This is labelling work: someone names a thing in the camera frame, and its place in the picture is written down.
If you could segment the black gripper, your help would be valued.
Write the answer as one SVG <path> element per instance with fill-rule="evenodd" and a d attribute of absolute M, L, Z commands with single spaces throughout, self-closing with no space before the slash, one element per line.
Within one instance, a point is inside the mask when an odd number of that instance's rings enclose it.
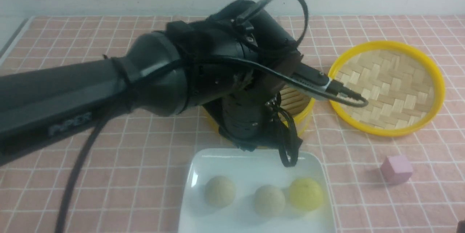
<path fill-rule="evenodd" d="M 295 152 L 302 140 L 299 124 L 287 119 L 302 114 L 302 94 L 284 84 L 259 81 L 204 104 L 219 134 L 239 149 L 258 147 Z"/>

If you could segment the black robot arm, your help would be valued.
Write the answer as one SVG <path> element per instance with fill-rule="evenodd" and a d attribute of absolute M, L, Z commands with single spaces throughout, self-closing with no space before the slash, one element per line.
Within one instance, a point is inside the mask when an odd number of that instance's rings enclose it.
<path fill-rule="evenodd" d="M 296 41 L 261 10 L 236 0 L 204 21 L 144 33 L 123 57 L 1 77 L 1 165 L 141 108 L 173 116 L 202 106 L 236 147 L 278 148 L 294 160 L 301 140 L 273 106 L 301 68 Z"/>

